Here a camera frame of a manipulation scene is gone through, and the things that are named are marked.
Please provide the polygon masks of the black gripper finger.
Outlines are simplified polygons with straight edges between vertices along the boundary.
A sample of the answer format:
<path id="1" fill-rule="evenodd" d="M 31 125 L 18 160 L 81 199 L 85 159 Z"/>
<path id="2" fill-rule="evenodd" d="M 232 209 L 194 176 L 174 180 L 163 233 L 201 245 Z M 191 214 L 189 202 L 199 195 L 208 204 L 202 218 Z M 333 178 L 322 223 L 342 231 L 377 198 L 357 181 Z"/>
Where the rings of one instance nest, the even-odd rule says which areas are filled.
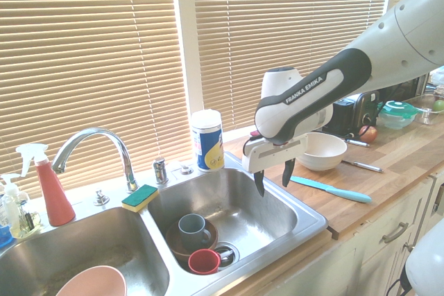
<path id="1" fill-rule="evenodd" d="M 264 170 L 257 171 L 254 173 L 254 182 L 257 188 L 258 193 L 261 197 L 264 197 L 265 189 L 264 189 Z"/>
<path id="2" fill-rule="evenodd" d="M 296 162 L 296 159 L 293 158 L 293 159 L 285 161 L 285 163 L 284 163 L 284 171 L 282 174 L 282 186 L 283 187 L 287 187 L 290 180 L 291 180 L 291 176 L 293 175 L 295 162 Z"/>

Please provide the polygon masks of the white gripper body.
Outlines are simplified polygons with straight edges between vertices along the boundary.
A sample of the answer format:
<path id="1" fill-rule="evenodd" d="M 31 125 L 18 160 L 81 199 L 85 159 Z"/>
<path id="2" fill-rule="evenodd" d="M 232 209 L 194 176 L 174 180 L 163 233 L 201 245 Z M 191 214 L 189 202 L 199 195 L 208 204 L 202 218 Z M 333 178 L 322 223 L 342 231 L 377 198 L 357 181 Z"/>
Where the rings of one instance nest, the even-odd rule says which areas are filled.
<path id="1" fill-rule="evenodd" d="M 308 137 L 303 134 L 282 145 L 275 145 L 262 136 L 250 137 L 243 147 L 242 166 L 249 173 L 264 171 L 303 155 Z"/>

